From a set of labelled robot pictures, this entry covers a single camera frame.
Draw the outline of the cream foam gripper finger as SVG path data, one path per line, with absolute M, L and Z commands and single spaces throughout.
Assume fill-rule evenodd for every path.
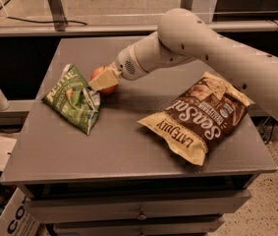
M 121 73 L 111 67 L 99 67 L 90 75 L 88 85 L 96 91 L 110 89 L 117 86 L 120 82 Z

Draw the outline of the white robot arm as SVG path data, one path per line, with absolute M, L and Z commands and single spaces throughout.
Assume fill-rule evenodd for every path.
M 220 35 L 193 12 L 181 8 L 166 12 L 157 31 L 123 49 L 89 85 L 100 91 L 116 86 L 121 79 L 137 80 L 159 68 L 196 59 L 278 121 L 278 57 Z

